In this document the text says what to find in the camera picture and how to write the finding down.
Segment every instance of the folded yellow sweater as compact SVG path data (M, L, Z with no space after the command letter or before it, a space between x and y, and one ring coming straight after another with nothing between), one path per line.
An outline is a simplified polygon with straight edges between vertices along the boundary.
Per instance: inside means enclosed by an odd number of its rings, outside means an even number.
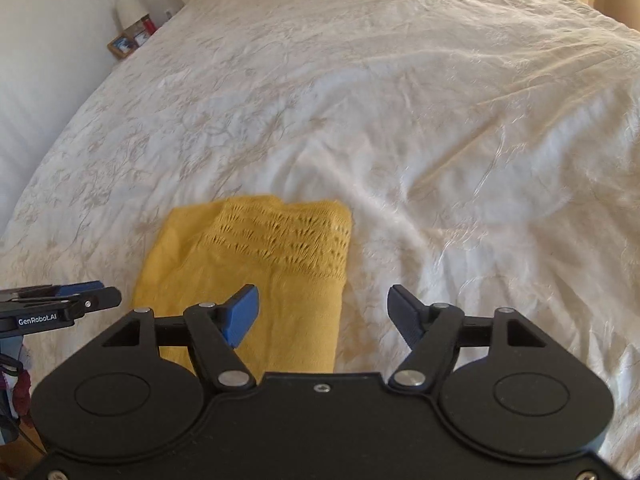
M338 202L257 196L176 208L146 258L133 306L176 316L253 283L260 314L237 352L256 378L331 372L350 231L350 213ZM191 368L186 349L161 354Z

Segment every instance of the picture frame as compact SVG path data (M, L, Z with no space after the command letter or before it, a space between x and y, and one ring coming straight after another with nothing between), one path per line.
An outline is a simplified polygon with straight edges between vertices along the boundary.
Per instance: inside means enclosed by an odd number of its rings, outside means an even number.
M118 59L125 59L133 54L138 46L127 34L121 34L110 41L107 48Z

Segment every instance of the bedspread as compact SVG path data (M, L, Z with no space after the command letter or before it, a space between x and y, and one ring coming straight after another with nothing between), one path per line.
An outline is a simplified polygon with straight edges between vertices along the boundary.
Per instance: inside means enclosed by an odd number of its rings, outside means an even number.
M193 0L46 155L0 283L127 300L174 206L341 200L337 370L407 353L395 283L474 316L515 306L607 381L602 454L640 472L639 98L640 34L575 0ZM34 380L124 308L28 337Z

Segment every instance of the black cable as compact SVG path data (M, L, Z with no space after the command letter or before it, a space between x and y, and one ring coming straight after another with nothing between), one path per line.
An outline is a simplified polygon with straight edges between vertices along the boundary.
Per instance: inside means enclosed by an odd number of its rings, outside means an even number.
M40 446L38 446L38 444L36 444L33 440L31 440L29 438L29 435L27 435L26 433L24 433L24 431L22 430L22 428L20 428L20 426L16 423L16 421L14 420L14 418L11 416L11 413L9 413L8 415L4 412L4 409L2 408L2 405L0 404L0 415L4 416L4 418L6 418L11 425L18 431L18 434L20 434L20 436L27 441L28 444L31 445L31 447L33 447L33 449L35 449L38 453L40 453L42 456L46 456L47 452L44 451Z

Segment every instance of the lamp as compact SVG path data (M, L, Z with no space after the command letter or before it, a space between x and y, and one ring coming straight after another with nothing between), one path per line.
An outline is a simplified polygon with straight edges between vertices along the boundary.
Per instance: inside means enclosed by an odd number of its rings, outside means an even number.
M139 0L118 0L116 12L123 30L127 30L149 14Z

